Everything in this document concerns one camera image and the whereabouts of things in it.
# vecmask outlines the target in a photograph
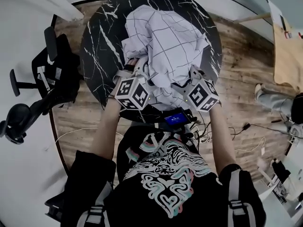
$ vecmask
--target sneaker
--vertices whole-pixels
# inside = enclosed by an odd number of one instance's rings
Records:
[[[257,93],[262,90],[262,84],[257,84],[255,87],[255,100],[257,100]]]

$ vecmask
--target round table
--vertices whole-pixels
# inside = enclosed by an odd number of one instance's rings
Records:
[[[127,15],[141,5],[175,11],[206,33],[210,46],[203,50],[201,70],[216,83],[222,62],[218,30],[208,13],[194,0],[108,0],[89,20],[82,37],[80,62],[85,81],[96,99],[106,105],[106,97],[115,87],[113,77],[125,64],[121,41],[128,38]],[[141,112],[124,110],[121,117],[142,122],[159,122],[161,111],[147,105]]]

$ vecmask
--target desk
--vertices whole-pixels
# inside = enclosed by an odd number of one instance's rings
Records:
[[[200,68],[214,82],[218,79],[222,62],[219,33],[208,13],[198,3],[193,0],[108,0],[89,20],[80,46],[80,62],[85,81],[103,106],[115,86],[112,81],[114,75],[125,64],[121,41],[128,37],[126,17],[143,4],[154,9],[175,11],[202,33],[206,32],[210,46],[203,51]],[[161,111],[147,105],[141,114],[146,122],[158,122]],[[120,116],[142,122],[138,111],[124,110]]]
[[[270,8],[269,13],[235,20],[234,23],[271,18],[275,44],[274,80],[277,84],[287,83],[291,85],[297,93],[303,92],[303,39],[294,33],[293,38],[286,38],[285,32],[291,32],[292,27],[280,9],[270,0],[266,1]]]

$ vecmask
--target gray pants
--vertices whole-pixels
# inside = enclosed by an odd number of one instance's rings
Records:
[[[293,97],[275,91],[261,89],[255,94],[255,99],[263,106],[280,111],[289,118],[291,117],[291,110],[294,102]]]

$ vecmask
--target person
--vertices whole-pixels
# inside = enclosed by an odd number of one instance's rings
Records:
[[[191,140],[150,125],[130,127],[112,161],[121,105],[107,105],[87,152],[77,151],[64,189],[62,227],[264,226],[249,172],[236,163],[220,104],[210,110],[218,176]],[[119,185],[113,189],[117,175]]]
[[[255,100],[261,105],[283,113],[287,119],[296,124],[303,123],[303,93],[291,97],[273,90],[264,88],[261,84],[255,87]]]

